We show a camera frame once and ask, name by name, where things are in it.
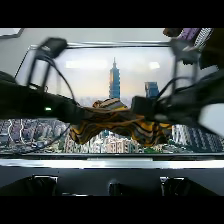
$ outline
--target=sky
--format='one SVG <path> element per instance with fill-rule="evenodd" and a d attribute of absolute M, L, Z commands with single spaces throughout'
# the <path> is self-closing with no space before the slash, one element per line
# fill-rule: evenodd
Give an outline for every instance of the sky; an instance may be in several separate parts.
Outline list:
<path fill-rule="evenodd" d="M 33 58 L 30 51 L 17 75 L 23 84 L 28 75 Z M 145 82 L 157 82 L 159 90 L 172 78 L 174 56 L 169 47 L 129 47 L 129 48 L 84 48 L 66 49 L 57 59 L 56 64 L 71 85 L 74 95 L 80 97 L 109 96 L 109 74 L 114 57 L 120 70 L 121 97 L 145 96 Z M 191 76 L 192 66 L 179 63 L 180 76 Z M 39 62 L 35 68 L 35 84 L 43 78 L 45 62 Z M 57 92 L 57 75 L 51 70 L 47 83 L 49 92 Z M 60 94 L 70 97 L 70 92 L 61 80 Z"/>

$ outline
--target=cityscape picture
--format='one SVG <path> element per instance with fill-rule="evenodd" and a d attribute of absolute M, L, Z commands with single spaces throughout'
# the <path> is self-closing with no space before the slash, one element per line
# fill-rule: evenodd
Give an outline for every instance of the cityscape picture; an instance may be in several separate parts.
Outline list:
<path fill-rule="evenodd" d="M 17 74 L 23 85 L 34 50 L 26 55 Z M 172 78 L 174 58 L 168 47 L 67 49 L 56 59 L 71 85 L 76 101 L 91 107 L 98 100 L 119 98 L 130 108 L 135 95 L 154 98 Z M 40 84 L 45 64 L 39 63 L 33 83 Z M 180 74 L 190 76 L 191 65 L 181 65 Z M 200 71 L 203 76 L 208 71 Z M 48 91 L 71 97 L 52 69 Z M 57 119 L 9 119 L 0 121 L 0 152 L 25 152 L 43 147 L 63 133 L 69 124 Z M 173 125 L 167 144 L 144 147 L 127 136 L 102 131 L 87 143 L 76 144 L 67 132 L 47 146 L 45 153 L 206 153 L 224 151 L 224 139 L 184 125 Z"/>

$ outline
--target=blue building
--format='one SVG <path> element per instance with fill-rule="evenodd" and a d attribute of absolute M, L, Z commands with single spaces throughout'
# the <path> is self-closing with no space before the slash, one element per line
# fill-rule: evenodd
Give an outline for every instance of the blue building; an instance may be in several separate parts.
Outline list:
<path fill-rule="evenodd" d="M 120 72 L 119 69 L 116 67 L 115 58 L 113 68 L 110 70 L 109 98 L 120 99 Z"/>
<path fill-rule="evenodd" d="M 145 82 L 145 92 L 147 98 L 154 98 L 159 94 L 157 82 Z"/>

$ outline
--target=purple striped cloth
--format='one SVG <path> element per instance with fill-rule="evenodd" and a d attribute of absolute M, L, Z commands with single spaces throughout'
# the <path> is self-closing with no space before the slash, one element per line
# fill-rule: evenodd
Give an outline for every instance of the purple striped cloth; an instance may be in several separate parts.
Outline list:
<path fill-rule="evenodd" d="M 183 28 L 178 39 L 192 40 L 200 28 Z"/>

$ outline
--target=green light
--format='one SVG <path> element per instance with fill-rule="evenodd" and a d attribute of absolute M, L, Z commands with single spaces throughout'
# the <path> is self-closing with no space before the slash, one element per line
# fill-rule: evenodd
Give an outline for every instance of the green light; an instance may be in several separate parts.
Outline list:
<path fill-rule="evenodd" d="M 50 111 L 50 110 L 51 110 L 50 107 L 45 107 L 44 109 L 45 109 L 46 111 Z"/>

